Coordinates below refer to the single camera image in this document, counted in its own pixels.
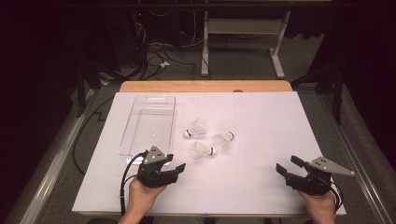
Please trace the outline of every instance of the shuttlecock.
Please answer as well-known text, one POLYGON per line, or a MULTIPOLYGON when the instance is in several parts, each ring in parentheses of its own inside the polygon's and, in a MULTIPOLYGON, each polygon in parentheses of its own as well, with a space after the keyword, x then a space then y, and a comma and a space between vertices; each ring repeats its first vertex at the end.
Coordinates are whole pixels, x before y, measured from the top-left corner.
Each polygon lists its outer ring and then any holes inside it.
POLYGON ((228 145, 230 145, 231 140, 233 140, 234 133, 219 133, 213 137, 213 145, 215 149, 225 151, 228 149, 228 145))
POLYGON ((200 119, 196 119, 191 127, 184 132, 185 137, 191 137, 192 135, 204 134, 206 133, 206 128, 200 119))
POLYGON ((213 147, 208 147, 200 142, 194 142, 194 147, 192 149, 192 156, 195 160, 201 159, 205 156, 216 155, 217 151, 213 147))

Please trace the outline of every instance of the transparent plastic bin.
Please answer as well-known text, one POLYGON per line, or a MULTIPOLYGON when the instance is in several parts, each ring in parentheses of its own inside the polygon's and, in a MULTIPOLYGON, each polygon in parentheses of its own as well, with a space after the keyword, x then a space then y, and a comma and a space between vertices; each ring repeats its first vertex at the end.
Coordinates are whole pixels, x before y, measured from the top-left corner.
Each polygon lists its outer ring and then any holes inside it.
MULTIPOLYGON (((136 96, 120 144, 120 155, 129 162, 152 146, 171 153, 176 98, 174 96, 136 96)), ((134 164, 140 164, 143 158, 134 164)))

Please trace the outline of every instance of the dark background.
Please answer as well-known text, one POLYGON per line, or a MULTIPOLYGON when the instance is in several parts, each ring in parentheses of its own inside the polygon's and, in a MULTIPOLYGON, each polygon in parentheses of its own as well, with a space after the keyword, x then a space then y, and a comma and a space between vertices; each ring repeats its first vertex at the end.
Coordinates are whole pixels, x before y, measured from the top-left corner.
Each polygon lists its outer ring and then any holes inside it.
MULTIPOLYGON (((330 11, 295 11, 291 13, 286 36, 302 33, 309 38, 326 34, 311 71, 328 63, 339 65, 356 107, 385 156, 396 167, 394 8, 391 1, 371 1, 367 7, 336 13, 333 23, 330 21, 334 14, 330 11)), ((202 21, 202 15, 197 13, 198 21, 202 21)), ((152 20, 151 31, 177 44, 178 31, 192 33, 191 19, 186 19, 190 16, 175 12, 163 18, 162 22, 173 27, 171 31, 156 26, 157 21, 152 20)), ((94 60, 118 70, 125 57, 138 57, 134 45, 128 47, 131 55, 120 56, 107 24, 103 13, 82 15, 60 9, 56 1, 0 2, 0 118, 4 143, 0 222, 7 217, 70 111, 69 93, 76 87, 81 61, 94 60)), ((197 27, 200 30, 202 23, 198 22, 197 27)), ((95 79, 93 72, 84 74, 95 79)))

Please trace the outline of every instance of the hand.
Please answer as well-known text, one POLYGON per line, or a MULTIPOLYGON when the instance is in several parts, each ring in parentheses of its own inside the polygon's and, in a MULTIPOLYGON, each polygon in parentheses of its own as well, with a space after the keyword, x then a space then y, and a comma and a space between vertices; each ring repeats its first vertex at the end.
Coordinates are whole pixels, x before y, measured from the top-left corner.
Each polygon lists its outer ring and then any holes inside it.
POLYGON ((315 224, 335 223, 335 197, 329 191, 322 196, 312 196, 297 190, 305 200, 306 209, 315 224))
POLYGON ((129 203, 125 215, 121 218, 119 224, 135 224, 154 205, 158 195, 166 189, 166 186, 151 189, 144 186, 139 180, 134 178, 129 184, 129 203))

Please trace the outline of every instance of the table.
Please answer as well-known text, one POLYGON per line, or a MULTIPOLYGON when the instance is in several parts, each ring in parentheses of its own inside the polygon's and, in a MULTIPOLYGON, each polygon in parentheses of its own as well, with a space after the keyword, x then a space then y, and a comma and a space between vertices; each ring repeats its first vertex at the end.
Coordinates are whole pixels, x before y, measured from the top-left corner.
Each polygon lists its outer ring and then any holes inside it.
POLYGON ((204 47, 202 51, 201 75, 209 75, 209 34, 245 34, 245 35, 277 35, 278 39, 274 48, 269 48, 269 53, 279 79, 285 79, 282 65, 277 56, 283 35, 289 21, 290 12, 286 11, 283 20, 248 20, 248 19, 210 19, 209 12, 205 12, 204 22, 204 47))
MULTIPOLYGON (((279 162, 290 172, 306 175, 291 164, 290 156, 310 161, 321 153, 297 93, 282 80, 125 82, 113 101, 73 211, 84 215, 120 212, 119 187, 126 163, 118 147, 133 99, 141 94, 176 96, 175 157, 164 169, 187 163, 149 216, 306 216, 303 200, 285 185, 275 166, 279 162), (196 116, 205 121, 208 133, 185 139, 182 133, 196 116), (235 132, 229 150, 198 161, 190 157, 193 141, 208 143, 211 135, 226 130, 235 132)), ((132 167, 129 174, 136 170, 137 166, 132 167)), ((344 207, 338 211, 345 213, 344 207)))

